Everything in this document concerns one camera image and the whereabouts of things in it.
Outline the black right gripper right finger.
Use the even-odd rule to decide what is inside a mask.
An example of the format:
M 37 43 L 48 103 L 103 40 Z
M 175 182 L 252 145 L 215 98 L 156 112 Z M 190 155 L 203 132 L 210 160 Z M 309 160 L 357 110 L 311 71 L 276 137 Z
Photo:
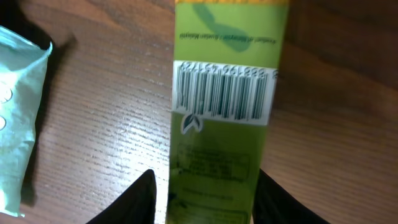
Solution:
M 254 224 L 330 224 L 291 196 L 262 169 L 252 217 Z

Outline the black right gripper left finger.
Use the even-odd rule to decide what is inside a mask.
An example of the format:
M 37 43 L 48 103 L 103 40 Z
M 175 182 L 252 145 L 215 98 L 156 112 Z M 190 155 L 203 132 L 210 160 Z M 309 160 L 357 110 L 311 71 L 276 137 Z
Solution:
M 156 195 L 155 174 L 148 169 L 87 224 L 154 224 Z

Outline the green snack box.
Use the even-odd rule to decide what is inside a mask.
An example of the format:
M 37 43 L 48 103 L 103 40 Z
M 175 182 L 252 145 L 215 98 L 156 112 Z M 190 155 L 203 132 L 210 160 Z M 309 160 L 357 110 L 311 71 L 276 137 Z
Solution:
M 288 1 L 177 1 L 167 223 L 249 223 Z

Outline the white teal wipes packet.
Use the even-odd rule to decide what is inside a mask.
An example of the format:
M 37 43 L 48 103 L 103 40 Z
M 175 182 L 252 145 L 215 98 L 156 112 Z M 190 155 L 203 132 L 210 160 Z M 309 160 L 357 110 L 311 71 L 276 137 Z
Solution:
M 1 213 L 19 217 L 52 46 L 42 50 L 1 27 Z

